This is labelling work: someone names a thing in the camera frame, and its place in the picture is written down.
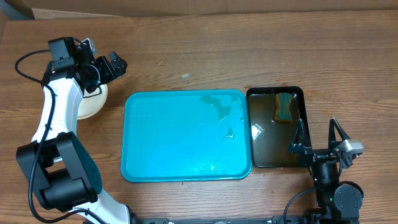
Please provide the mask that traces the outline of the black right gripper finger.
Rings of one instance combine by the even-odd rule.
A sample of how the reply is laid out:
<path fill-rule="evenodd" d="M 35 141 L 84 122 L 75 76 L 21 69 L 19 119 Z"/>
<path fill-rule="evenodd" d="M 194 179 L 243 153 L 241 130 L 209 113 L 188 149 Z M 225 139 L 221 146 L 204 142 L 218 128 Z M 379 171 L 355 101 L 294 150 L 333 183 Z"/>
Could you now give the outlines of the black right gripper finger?
<path fill-rule="evenodd" d="M 341 138 L 340 141 L 337 140 L 335 132 L 337 132 L 340 135 Z M 346 134 L 346 132 L 340 126 L 339 122 L 335 118 L 332 118 L 329 123 L 328 148 L 332 150 L 336 148 L 343 141 L 349 139 L 351 138 Z"/>
<path fill-rule="evenodd" d="M 297 128 L 294 138 L 290 144 L 291 149 L 311 149 L 310 138 L 302 119 L 297 120 Z"/>

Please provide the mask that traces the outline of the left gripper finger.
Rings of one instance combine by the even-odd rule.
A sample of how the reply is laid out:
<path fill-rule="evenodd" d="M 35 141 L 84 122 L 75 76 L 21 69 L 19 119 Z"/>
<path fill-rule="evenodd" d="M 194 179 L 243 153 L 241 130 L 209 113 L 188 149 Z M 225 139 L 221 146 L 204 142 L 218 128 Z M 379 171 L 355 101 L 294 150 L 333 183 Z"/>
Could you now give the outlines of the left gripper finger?
<path fill-rule="evenodd" d="M 114 76 L 120 77 L 126 73 L 127 62 L 119 57 L 115 52 L 109 54 L 109 59 L 111 60 L 111 65 L 114 69 Z"/>
<path fill-rule="evenodd" d="M 116 79 L 116 73 L 106 57 L 100 56 L 96 59 L 96 68 L 99 71 L 100 83 L 109 83 Z"/>

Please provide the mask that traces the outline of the white plate with stain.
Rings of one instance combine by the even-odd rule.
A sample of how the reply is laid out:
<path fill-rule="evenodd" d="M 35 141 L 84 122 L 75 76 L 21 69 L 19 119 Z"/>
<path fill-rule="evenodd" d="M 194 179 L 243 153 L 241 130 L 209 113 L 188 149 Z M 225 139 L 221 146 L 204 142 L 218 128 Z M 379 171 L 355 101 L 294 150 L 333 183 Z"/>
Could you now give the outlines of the white plate with stain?
<path fill-rule="evenodd" d="M 100 85 L 94 92 L 86 90 L 78 108 L 77 119 L 86 119 L 96 114 L 105 104 L 108 97 L 107 84 Z"/>

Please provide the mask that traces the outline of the green yellow sponge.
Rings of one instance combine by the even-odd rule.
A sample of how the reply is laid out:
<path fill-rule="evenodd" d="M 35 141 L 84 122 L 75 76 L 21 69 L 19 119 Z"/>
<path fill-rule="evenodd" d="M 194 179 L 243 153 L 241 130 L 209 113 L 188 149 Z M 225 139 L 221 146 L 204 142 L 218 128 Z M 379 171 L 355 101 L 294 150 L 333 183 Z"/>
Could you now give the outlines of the green yellow sponge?
<path fill-rule="evenodd" d="M 290 93 L 278 93 L 275 95 L 274 121 L 281 123 L 290 123 L 292 115 L 290 106 L 293 96 Z"/>

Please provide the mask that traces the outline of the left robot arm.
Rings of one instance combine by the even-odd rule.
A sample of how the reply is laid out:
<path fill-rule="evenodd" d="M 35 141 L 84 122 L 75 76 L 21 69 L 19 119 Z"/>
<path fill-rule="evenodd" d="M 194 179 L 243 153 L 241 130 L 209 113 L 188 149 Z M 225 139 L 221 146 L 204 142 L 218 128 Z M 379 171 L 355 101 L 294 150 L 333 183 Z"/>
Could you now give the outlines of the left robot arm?
<path fill-rule="evenodd" d="M 90 223 L 139 223 L 127 205 L 103 189 L 98 166 L 76 136 L 84 94 L 124 75 L 126 61 L 115 52 L 95 58 L 87 41 L 60 39 L 49 47 L 52 60 L 39 80 L 45 95 L 39 127 L 16 153 L 29 183 L 31 213 L 42 223 L 74 214 Z"/>

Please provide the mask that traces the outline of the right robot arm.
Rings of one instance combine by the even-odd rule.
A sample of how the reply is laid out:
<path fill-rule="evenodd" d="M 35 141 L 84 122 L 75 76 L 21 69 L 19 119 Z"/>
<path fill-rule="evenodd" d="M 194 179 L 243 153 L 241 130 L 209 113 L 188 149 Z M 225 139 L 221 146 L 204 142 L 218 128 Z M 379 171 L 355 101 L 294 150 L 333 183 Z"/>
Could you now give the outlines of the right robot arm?
<path fill-rule="evenodd" d="M 352 181 L 341 181 L 340 176 L 343 169 L 353 165 L 363 150 L 362 143 L 351 139 L 335 118 L 329 123 L 328 147 L 313 149 L 304 122 L 298 120 L 289 151 L 299 155 L 299 162 L 309 169 L 313 187 L 289 200 L 284 209 L 283 222 L 288 222 L 288 209 L 297 198 L 314 192 L 317 208 L 307 209 L 302 217 L 294 218 L 292 223 L 358 223 L 364 192 Z"/>

